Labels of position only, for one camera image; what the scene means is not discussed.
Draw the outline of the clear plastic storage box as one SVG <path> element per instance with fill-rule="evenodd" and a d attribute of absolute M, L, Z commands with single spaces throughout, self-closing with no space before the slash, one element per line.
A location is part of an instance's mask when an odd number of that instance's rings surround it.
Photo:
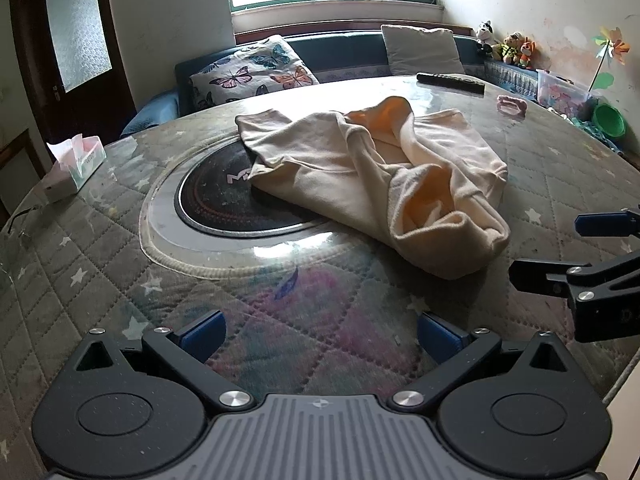
<path fill-rule="evenodd" d="M 589 93 L 579 84 L 548 70 L 537 70 L 537 75 L 537 102 L 541 106 L 551 107 L 561 114 L 576 115 L 588 102 Z"/>

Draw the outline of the orange plush toy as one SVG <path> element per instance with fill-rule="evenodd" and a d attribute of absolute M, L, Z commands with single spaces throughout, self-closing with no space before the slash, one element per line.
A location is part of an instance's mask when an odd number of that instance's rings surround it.
<path fill-rule="evenodd" d="M 520 47 L 520 57 L 518 58 L 518 67 L 524 70 L 532 70 L 534 68 L 534 56 L 536 53 L 536 44 L 533 40 L 525 38 Z"/>

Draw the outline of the tissue box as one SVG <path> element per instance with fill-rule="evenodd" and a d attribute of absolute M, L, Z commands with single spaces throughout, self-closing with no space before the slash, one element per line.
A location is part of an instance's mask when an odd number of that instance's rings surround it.
<path fill-rule="evenodd" d="M 76 134 L 58 144 L 47 144 L 55 162 L 42 178 L 44 196 L 53 204 L 77 194 L 106 159 L 98 136 Z"/>

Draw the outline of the dark door frosted glass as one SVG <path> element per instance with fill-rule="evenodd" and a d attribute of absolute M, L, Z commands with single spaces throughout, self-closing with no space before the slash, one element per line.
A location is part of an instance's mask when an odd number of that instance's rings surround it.
<path fill-rule="evenodd" d="M 116 141 L 136 114 L 110 0 L 9 0 L 18 66 L 43 141 Z"/>

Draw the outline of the black white plush toy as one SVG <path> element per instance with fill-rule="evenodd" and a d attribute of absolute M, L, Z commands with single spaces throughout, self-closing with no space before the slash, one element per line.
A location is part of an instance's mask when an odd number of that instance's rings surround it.
<path fill-rule="evenodd" d="M 491 58 L 494 55 L 494 47 L 498 44 L 491 21 L 480 23 L 475 37 L 480 54 L 484 55 L 485 58 Z"/>

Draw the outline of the gray square pillow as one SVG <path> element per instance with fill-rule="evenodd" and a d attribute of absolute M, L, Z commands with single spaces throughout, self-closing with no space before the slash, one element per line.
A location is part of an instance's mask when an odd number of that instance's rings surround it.
<path fill-rule="evenodd" d="M 381 32 L 394 76 L 464 73 L 454 34 L 449 29 L 382 25 Z"/>

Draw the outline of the green plastic bowl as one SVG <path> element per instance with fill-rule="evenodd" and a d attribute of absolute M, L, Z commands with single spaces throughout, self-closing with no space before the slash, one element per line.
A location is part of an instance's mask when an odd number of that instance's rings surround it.
<path fill-rule="evenodd" d="M 599 103 L 593 109 L 592 122 L 610 139 L 620 140 L 626 134 L 623 115 L 608 103 Z"/>

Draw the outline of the colourful paper pinwheel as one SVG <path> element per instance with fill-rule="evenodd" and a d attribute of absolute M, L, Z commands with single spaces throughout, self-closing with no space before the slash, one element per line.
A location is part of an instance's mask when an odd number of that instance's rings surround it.
<path fill-rule="evenodd" d="M 624 39 L 619 27 L 602 27 L 600 34 L 592 38 L 598 47 L 596 58 L 599 60 L 597 69 L 591 78 L 588 91 L 606 90 L 614 84 L 615 76 L 611 65 L 616 62 L 625 65 L 625 56 L 630 51 L 630 45 Z"/>

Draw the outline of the quilted star table cover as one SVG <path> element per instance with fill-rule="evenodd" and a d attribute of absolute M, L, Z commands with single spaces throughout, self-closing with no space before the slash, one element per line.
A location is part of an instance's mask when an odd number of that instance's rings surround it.
<path fill-rule="evenodd" d="M 42 466 L 30 421 L 39 401 L 88 330 L 137 342 L 157 326 L 180 327 L 218 309 L 227 338 L 210 359 L 216 372 L 255 396 L 377 393 L 388 396 L 427 370 L 416 342 L 423 310 L 504 338 L 552 330 L 602 396 L 634 365 L 634 338 L 578 344 L 558 298 L 517 292 L 516 258 L 598 263 L 638 249 L 631 238 L 585 238 L 583 212 L 639 203 L 638 170 L 566 120 L 531 106 L 501 114 L 499 89 L 482 96 L 419 84 L 411 76 L 320 84 L 221 105 L 109 145 L 81 191 L 48 204 L 32 188 L 16 211 L 50 212 L 31 242 L 1 233 L 1 474 L 37 479 Z M 508 167 L 500 212 L 509 246 L 483 273 L 455 282 L 409 266 L 357 232 L 322 224 L 274 242 L 232 240 L 206 254 L 208 278 L 182 274 L 143 252 L 139 219 L 148 197 L 195 151 L 235 135 L 235 118 L 280 110 L 350 112 L 388 96 L 416 114 L 460 110 Z"/>

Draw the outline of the yellow plush toy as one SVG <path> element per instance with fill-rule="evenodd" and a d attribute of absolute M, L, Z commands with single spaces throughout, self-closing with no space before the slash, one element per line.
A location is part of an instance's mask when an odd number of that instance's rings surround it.
<path fill-rule="evenodd" d="M 505 36 L 500 44 L 499 58 L 503 63 L 515 65 L 520 62 L 521 47 L 525 38 L 520 32 Z"/>

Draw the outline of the pink hair scrunchie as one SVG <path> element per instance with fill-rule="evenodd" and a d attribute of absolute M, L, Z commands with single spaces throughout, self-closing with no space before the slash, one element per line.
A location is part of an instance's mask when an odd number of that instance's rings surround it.
<path fill-rule="evenodd" d="M 526 100 L 517 96 L 500 94 L 500 96 L 497 96 L 496 107 L 501 114 L 525 118 L 528 105 Z"/>

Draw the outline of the blue sofa bench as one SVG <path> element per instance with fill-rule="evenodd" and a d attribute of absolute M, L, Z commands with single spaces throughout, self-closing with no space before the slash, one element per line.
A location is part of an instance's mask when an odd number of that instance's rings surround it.
<path fill-rule="evenodd" d="M 321 82 L 383 77 L 390 74 L 383 35 L 379 30 L 315 32 L 288 36 L 286 41 Z M 536 73 L 488 60 L 480 53 L 477 41 L 471 37 L 457 35 L 454 41 L 465 73 L 491 82 L 523 99 L 536 101 Z M 204 68 L 255 46 L 256 42 L 253 41 L 177 64 L 175 88 L 153 96 L 130 120 L 120 135 L 126 138 L 197 112 L 201 107 L 193 97 L 189 78 Z"/>

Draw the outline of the cream sweatshirt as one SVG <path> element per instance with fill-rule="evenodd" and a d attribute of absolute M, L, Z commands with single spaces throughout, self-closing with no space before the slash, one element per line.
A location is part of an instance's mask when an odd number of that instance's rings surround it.
<path fill-rule="evenodd" d="M 235 119 L 255 156 L 250 184 L 343 223 L 439 278 L 498 257 L 510 229 L 498 206 L 508 167 L 460 110 L 416 116 L 390 96 L 374 107 L 292 120 Z"/>

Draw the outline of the eyeglasses on table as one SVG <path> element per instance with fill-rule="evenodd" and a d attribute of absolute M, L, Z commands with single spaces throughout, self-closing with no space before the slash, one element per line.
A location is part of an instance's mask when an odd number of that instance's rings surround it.
<path fill-rule="evenodd" d="M 6 225 L 4 240 L 31 242 L 48 218 L 50 209 L 46 205 L 35 204 L 17 211 Z"/>

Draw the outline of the butterfly print pillow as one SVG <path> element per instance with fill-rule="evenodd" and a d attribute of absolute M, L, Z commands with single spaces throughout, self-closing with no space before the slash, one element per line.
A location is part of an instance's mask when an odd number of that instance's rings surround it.
<path fill-rule="evenodd" d="M 196 110 L 319 83 L 280 35 L 218 58 L 191 75 L 189 82 Z"/>

